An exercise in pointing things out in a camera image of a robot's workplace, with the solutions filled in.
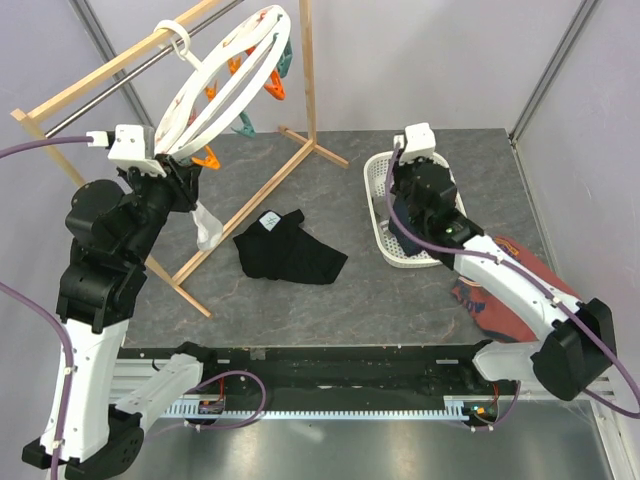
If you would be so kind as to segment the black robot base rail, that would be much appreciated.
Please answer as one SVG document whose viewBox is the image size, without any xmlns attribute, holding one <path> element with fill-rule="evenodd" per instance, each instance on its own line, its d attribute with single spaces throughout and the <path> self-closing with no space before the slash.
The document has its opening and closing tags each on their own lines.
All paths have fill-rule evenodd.
<svg viewBox="0 0 640 480">
<path fill-rule="evenodd" d="M 472 364 L 475 345 L 231 347 L 205 355 L 200 393 L 229 410 L 401 410 L 441 407 L 445 398 L 493 400 L 514 394 L 509 380 L 488 381 Z"/>
</svg>

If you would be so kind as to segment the white round clip hanger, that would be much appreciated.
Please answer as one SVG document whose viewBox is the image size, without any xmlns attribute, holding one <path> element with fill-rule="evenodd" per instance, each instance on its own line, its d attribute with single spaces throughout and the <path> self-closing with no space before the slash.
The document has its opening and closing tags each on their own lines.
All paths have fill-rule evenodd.
<svg viewBox="0 0 640 480">
<path fill-rule="evenodd" d="M 264 91 L 286 98 L 283 68 L 291 63 L 291 19 L 279 5 L 264 7 L 227 34 L 204 58 L 191 36 L 172 20 L 155 29 L 169 34 L 175 55 L 193 72 L 171 100 L 155 133 L 155 153 L 189 160 L 222 134 Z"/>
</svg>

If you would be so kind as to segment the dark navy sock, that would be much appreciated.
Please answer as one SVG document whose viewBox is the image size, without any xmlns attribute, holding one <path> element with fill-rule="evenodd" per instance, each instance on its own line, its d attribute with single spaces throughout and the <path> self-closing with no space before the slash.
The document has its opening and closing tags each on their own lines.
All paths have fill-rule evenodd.
<svg viewBox="0 0 640 480">
<path fill-rule="evenodd" d="M 411 232 L 412 235 L 418 236 L 418 232 L 411 225 L 411 219 L 408 213 L 406 204 L 399 198 L 396 198 L 393 202 L 393 211 L 396 214 L 401 224 Z M 397 226 L 393 220 L 389 220 L 389 231 L 394 235 L 402 251 L 407 257 L 413 257 L 420 254 L 423 249 L 409 239 Z"/>
</svg>

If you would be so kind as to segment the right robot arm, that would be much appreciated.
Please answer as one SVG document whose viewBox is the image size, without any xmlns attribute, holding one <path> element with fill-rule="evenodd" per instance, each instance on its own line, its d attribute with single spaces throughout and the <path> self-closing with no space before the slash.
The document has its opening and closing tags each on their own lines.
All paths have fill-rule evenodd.
<svg viewBox="0 0 640 480">
<path fill-rule="evenodd" d="M 412 164 L 391 160 L 387 193 L 403 201 L 406 220 L 392 223 L 447 268 L 499 300 L 534 333 L 520 344 L 488 344 L 458 368 L 467 392 L 483 392 L 496 380 L 537 380 L 556 398 L 570 401 L 613 363 L 611 309 L 584 302 L 552 286 L 501 249 L 455 206 L 457 187 L 448 168 L 424 157 Z"/>
</svg>

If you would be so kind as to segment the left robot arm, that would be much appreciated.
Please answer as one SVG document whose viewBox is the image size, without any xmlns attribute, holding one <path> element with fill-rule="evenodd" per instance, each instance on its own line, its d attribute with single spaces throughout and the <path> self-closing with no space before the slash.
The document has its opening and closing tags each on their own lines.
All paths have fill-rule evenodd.
<svg viewBox="0 0 640 480">
<path fill-rule="evenodd" d="M 208 393 L 219 369 L 185 344 L 132 393 L 111 402 L 121 344 L 146 279 L 145 262 L 172 212 L 195 209 L 198 165 L 158 156 L 154 177 L 120 169 L 130 187 L 95 180 L 74 194 L 65 225 L 73 240 L 61 276 L 55 324 L 65 335 L 51 418 L 27 444 L 24 462 L 68 479 L 109 479 L 124 473 L 155 421 L 192 388 Z"/>
</svg>

